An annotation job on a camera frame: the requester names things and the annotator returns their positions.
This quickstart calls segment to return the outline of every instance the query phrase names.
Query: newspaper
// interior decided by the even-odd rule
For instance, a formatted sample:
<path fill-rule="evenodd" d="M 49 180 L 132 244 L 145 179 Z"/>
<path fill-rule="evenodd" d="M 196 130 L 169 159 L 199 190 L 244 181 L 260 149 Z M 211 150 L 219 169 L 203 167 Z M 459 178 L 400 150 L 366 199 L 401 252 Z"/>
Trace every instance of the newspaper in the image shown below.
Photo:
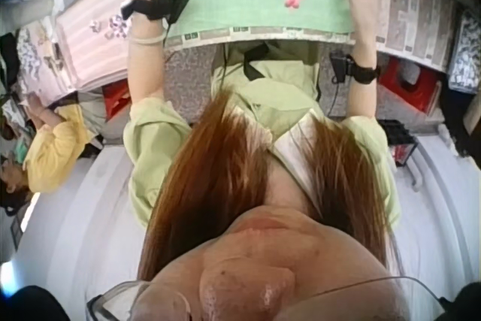
<path fill-rule="evenodd" d="M 377 49 L 447 72 L 455 38 L 455 0 L 381 0 Z M 354 44 L 353 34 L 286 27 L 230 27 L 169 37 L 166 47 L 181 50 L 232 41 L 296 39 Z"/>

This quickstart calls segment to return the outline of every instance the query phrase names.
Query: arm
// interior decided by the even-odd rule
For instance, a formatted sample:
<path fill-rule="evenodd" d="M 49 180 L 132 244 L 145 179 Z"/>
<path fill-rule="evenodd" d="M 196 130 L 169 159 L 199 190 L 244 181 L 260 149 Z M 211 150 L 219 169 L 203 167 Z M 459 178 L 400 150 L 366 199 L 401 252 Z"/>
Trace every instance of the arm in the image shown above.
<path fill-rule="evenodd" d="M 27 113 L 37 130 L 39 130 L 43 124 L 47 124 L 53 129 L 60 123 L 65 122 L 63 117 L 54 113 L 50 109 L 45 108 L 36 94 L 31 93 L 27 95 L 27 102 L 29 103 L 29 110 Z"/>
<path fill-rule="evenodd" d="M 349 0 L 355 28 L 352 57 L 363 68 L 376 68 L 376 30 L 379 0 Z M 364 85 L 352 79 L 347 100 L 347 116 L 374 118 L 377 107 L 377 82 Z"/>
<path fill-rule="evenodd" d="M 37 116 L 35 116 L 31 111 L 30 111 L 30 108 L 29 107 L 24 107 L 25 108 L 25 112 L 27 113 L 27 116 L 29 116 L 30 120 L 33 122 L 33 125 L 35 127 L 36 130 L 39 130 L 40 128 L 42 128 L 44 126 L 44 121 L 41 120 L 40 118 L 38 118 Z"/>
<path fill-rule="evenodd" d="M 157 38 L 163 33 L 161 21 L 150 21 L 143 14 L 134 14 L 131 35 L 133 38 Z M 163 98 L 164 49 L 162 42 L 152 45 L 129 45 L 129 91 L 132 103 L 147 97 Z"/>
<path fill-rule="evenodd" d="M 38 114 L 38 118 L 41 122 L 49 125 L 52 129 L 57 127 L 60 123 L 64 123 L 65 119 L 57 113 L 45 108 Z"/>

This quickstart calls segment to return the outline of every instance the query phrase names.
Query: black wrist strap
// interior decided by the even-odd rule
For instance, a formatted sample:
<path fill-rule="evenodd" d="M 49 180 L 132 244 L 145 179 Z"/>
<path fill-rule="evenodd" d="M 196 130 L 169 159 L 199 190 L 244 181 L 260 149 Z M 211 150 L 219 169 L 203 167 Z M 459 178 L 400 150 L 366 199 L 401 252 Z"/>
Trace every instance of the black wrist strap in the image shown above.
<path fill-rule="evenodd" d="M 352 56 L 346 57 L 346 75 L 353 77 L 361 84 L 371 84 L 381 75 L 381 68 L 364 68 L 359 66 Z"/>
<path fill-rule="evenodd" d="M 122 7 L 122 18 L 127 20 L 134 12 L 143 14 L 148 20 L 160 20 L 172 12 L 171 0 L 132 0 Z"/>

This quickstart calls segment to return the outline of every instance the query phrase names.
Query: woman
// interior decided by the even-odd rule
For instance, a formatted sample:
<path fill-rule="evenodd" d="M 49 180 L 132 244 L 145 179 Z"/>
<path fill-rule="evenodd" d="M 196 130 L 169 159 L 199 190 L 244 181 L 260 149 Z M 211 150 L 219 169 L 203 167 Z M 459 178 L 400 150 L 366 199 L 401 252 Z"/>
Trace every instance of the woman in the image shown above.
<path fill-rule="evenodd" d="M 350 0 L 364 68 L 377 66 L 377 2 Z M 389 277 L 399 210 L 376 83 L 352 80 L 336 124 L 316 102 L 315 46 L 269 44 L 265 60 L 243 66 L 257 44 L 234 44 L 191 130 L 163 99 L 162 45 L 139 41 L 162 31 L 135 14 L 124 133 L 132 201 L 148 223 L 138 277 L 152 282 L 120 285 L 92 309 L 133 320 L 403 319 L 389 282 L 316 298 Z"/>
<path fill-rule="evenodd" d="M 36 94 L 27 96 L 26 113 L 37 134 L 22 164 L 9 159 L 0 168 L 0 192 L 8 204 L 22 203 L 31 192 L 54 192 L 99 134 L 106 117 L 102 93 L 79 93 L 78 101 L 52 111 Z"/>

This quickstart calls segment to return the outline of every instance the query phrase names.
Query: person in yellow shirt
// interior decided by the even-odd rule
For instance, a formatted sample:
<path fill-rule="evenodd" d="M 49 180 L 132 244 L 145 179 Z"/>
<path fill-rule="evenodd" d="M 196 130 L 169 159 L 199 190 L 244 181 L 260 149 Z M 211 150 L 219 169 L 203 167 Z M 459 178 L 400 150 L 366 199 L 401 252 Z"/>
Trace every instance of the person in yellow shirt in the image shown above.
<path fill-rule="evenodd" d="M 8 159 L 0 171 L 0 193 L 8 204 L 19 204 L 29 192 L 53 192 L 64 183 L 79 155 L 105 121 L 101 92 L 79 93 L 78 104 L 44 107 L 35 94 L 27 96 L 27 114 L 37 129 L 23 165 Z"/>

